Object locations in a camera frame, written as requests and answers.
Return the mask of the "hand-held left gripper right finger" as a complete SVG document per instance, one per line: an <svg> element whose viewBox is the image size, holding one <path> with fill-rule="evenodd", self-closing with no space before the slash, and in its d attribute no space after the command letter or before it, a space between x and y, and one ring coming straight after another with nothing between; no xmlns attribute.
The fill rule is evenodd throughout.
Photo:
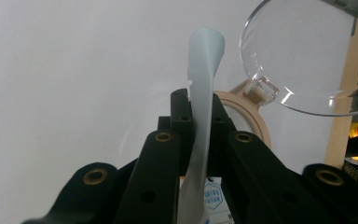
<svg viewBox="0 0 358 224"><path fill-rule="evenodd" d="M333 224L299 175L257 135L235 128L218 96L213 98L208 174L222 178L235 224Z"/></svg>

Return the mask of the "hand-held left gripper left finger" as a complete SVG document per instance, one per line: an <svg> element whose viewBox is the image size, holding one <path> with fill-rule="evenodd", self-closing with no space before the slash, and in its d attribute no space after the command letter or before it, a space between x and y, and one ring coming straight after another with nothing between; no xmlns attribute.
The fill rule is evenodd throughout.
<svg viewBox="0 0 358 224"><path fill-rule="evenodd" d="M176 224L180 176L189 164L194 121L186 89L171 93L171 114L145 140L114 224Z"/></svg>

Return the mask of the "white and blue bag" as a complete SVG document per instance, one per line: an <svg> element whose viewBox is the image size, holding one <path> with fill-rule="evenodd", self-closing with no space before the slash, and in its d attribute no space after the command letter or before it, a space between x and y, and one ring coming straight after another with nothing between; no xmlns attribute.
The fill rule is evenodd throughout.
<svg viewBox="0 0 358 224"><path fill-rule="evenodd" d="M215 29L202 27L189 38L187 79L195 125L185 180L179 189L177 224L205 224L204 202L213 112L213 78L225 53L225 38Z"/></svg>

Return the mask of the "wooden table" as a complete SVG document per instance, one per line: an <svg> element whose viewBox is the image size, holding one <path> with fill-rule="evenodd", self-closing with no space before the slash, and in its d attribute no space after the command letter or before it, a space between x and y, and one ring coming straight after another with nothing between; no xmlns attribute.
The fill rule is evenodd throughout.
<svg viewBox="0 0 358 224"><path fill-rule="evenodd" d="M358 19L354 20L351 39L346 54L346 61L340 80L335 112L339 117L333 118L330 136L324 156L324 163L341 169L345 160L351 127L351 95L358 89Z"/></svg>

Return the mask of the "white table mat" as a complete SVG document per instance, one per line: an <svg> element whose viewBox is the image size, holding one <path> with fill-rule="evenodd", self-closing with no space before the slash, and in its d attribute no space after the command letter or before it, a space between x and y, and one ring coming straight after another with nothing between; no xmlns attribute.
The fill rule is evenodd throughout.
<svg viewBox="0 0 358 224"><path fill-rule="evenodd" d="M187 84L203 26L226 50L214 83L244 80L238 44L261 0L0 0L0 224L42 217L80 167L136 158Z"/></svg>

